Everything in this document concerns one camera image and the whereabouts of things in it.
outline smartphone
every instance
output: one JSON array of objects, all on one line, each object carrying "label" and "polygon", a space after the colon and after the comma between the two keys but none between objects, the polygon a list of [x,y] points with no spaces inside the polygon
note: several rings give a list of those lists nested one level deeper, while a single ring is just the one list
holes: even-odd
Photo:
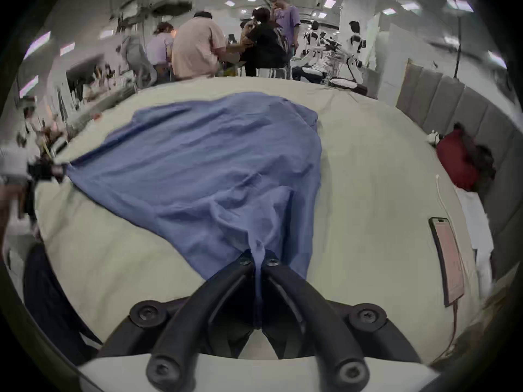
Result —
[{"label": "smartphone", "polygon": [[447,307],[465,293],[458,244],[447,218],[430,218],[428,223],[438,251],[443,278],[443,297]]}]

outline leg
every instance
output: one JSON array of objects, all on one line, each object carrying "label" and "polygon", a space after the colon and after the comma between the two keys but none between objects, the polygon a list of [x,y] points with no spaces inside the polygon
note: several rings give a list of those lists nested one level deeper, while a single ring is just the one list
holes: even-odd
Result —
[{"label": "leg", "polygon": [[75,365],[95,356],[96,350],[82,340],[80,332],[100,343],[69,303],[53,273],[45,248],[35,245],[23,274],[24,303],[40,329]]}]

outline pole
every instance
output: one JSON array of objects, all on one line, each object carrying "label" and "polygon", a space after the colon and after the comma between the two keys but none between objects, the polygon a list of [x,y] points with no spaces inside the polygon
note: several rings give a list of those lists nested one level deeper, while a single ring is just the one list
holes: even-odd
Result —
[{"label": "pole", "polygon": [[461,16],[458,17],[458,40],[458,57],[456,58],[456,69],[454,71],[454,78],[458,78],[459,59],[461,58]]}]

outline beige tablecloth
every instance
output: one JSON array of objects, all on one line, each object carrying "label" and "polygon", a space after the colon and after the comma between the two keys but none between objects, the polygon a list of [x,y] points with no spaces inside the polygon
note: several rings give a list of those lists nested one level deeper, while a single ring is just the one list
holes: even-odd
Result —
[{"label": "beige tablecloth", "polygon": [[[383,307],[422,360],[433,360],[448,346],[453,326],[452,307],[443,305],[439,259],[428,226],[430,217],[446,216],[437,174],[466,273],[457,334],[479,308],[478,282],[454,187],[425,134],[397,109],[346,91],[281,79],[180,82],[141,91],[105,112],[59,160],[99,146],[138,108],[240,91],[283,96],[319,115],[322,186],[307,280],[327,299]],[[203,282],[167,241],[96,205],[67,179],[62,185],[38,186],[37,210],[56,276],[102,340],[136,302],[187,296]]]}]

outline red cloth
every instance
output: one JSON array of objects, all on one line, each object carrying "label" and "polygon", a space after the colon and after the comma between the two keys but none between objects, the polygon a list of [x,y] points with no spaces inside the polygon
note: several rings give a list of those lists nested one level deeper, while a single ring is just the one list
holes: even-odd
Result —
[{"label": "red cloth", "polygon": [[471,190],[480,178],[461,140],[463,131],[454,129],[436,146],[436,153],[452,182],[461,189]]}]

